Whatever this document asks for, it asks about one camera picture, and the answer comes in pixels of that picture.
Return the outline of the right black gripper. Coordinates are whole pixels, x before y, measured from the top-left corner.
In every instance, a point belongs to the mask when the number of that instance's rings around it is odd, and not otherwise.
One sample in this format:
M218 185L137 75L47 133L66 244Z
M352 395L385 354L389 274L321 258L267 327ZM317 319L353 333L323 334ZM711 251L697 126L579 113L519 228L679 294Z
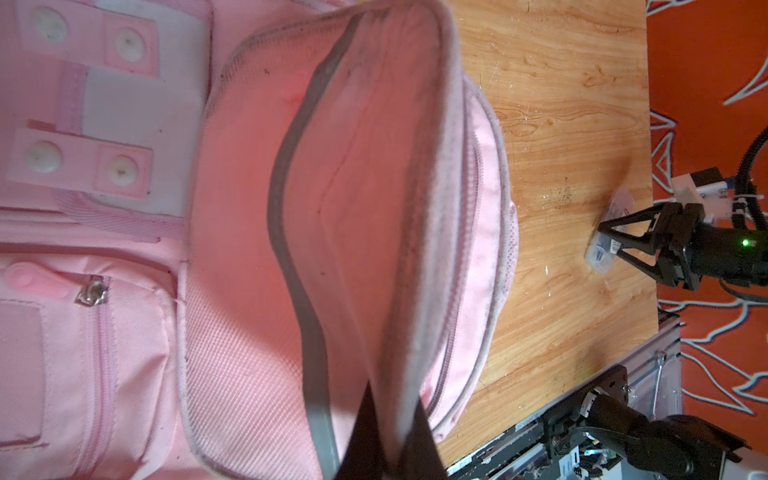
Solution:
M617 257L661 285L677 287L681 283L694 290L702 277L710 277L739 287L765 287L767 232L718 227L705 222L703 214L700 204L664 203L605 220L597 232L629 235L621 227L645 223L641 235L659 238L655 263L646 263L624 248Z

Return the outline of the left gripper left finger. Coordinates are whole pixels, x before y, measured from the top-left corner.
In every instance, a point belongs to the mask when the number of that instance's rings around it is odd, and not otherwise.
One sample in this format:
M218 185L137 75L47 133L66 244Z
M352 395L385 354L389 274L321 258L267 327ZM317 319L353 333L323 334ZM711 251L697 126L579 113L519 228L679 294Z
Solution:
M383 475L384 453L378 419L373 394L367 386L335 480L381 480Z

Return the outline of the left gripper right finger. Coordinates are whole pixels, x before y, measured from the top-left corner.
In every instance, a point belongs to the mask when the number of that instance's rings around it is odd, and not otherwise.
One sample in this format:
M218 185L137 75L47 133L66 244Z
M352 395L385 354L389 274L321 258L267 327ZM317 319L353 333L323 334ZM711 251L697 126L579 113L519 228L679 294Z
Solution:
M423 407L415 409L411 430L406 437L395 470L395 478L404 480L448 479Z

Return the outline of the clear eraser box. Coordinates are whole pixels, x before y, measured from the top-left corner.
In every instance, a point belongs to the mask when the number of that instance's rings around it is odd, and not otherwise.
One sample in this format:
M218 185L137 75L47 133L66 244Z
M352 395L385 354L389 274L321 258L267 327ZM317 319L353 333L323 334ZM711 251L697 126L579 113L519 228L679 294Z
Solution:
M634 197L629 188L622 185L613 193L608 208L599 223L627 216L634 210L634 207ZM595 272L607 274L616 259L620 246L618 241L596 230L585 253L585 261Z

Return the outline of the pink student backpack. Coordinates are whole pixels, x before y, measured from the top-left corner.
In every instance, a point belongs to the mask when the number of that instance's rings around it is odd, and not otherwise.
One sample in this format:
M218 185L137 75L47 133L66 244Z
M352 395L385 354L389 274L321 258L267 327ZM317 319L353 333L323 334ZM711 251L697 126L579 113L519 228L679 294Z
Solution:
M441 1L1 5L5 479L396 479L518 251Z

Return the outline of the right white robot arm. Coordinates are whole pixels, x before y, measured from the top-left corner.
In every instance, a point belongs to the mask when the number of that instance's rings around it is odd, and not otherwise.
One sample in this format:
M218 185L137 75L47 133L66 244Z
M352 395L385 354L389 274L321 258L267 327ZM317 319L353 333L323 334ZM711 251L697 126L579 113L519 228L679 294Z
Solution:
M719 282L744 301L743 293L767 284L767 220L751 172L767 146L761 131L744 154L733 181L731 227L707 221L702 202L666 202L601 222L598 233L617 244L616 256L661 285L699 288L702 278ZM579 398L587 434L634 468L666 479L764 479L767 457L746 441L705 420L670 415L651 420L619 400L592 389Z

